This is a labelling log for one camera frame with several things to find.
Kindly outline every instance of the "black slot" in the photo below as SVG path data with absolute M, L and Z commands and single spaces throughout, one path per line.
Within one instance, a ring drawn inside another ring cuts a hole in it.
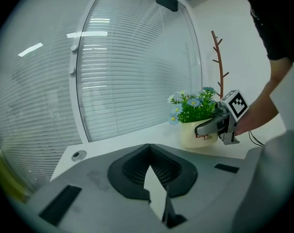
M 79 187 L 67 185 L 39 216 L 50 224 L 57 226 L 81 190 Z
M 223 171 L 227 171 L 230 173 L 237 173 L 239 171 L 239 167 L 235 167 L 235 166 L 228 166 L 228 165 L 224 165 L 224 164 L 217 164 L 215 166 L 215 168 L 223 170 Z
M 191 162 L 154 144 L 145 144 L 114 161 L 108 169 L 108 180 L 119 193 L 129 199 L 150 200 L 143 188 L 151 166 L 170 198 L 187 194 L 197 178 Z

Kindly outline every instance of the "black shirt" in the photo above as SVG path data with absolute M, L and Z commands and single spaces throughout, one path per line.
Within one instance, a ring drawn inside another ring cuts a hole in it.
M 294 62 L 294 0 L 248 0 L 270 60 Z

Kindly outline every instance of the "window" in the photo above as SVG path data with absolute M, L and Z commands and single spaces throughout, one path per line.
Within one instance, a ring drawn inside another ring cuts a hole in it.
M 81 143 L 69 95 L 72 38 L 90 0 L 22 0 L 0 33 L 0 148 L 33 188 Z
M 77 61 L 77 89 L 90 141 L 167 121 L 167 98 L 202 88 L 187 10 L 155 0 L 96 0 Z

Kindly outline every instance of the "flower pot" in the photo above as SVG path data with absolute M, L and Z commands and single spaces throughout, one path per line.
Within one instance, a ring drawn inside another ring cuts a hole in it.
M 206 119 L 197 122 L 181 123 L 181 143 L 185 148 L 200 148 L 212 145 L 218 140 L 218 134 L 196 135 L 194 129 L 196 126 L 211 120 Z

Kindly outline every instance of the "green leaves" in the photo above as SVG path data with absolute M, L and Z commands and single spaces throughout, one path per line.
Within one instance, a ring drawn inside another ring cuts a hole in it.
M 211 102 L 214 93 L 213 91 L 206 90 L 200 93 L 200 95 L 195 96 L 193 94 L 181 94 L 181 101 L 172 99 L 173 104 L 182 104 L 183 112 L 178 115 L 178 121 L 182 123 L 196 122 L 212 117 L 212 113 L 215 109 L 215 103 Z M 187 104 L 190 99 L 199 99 L 201 101 L 200 106 L 192 106 Z

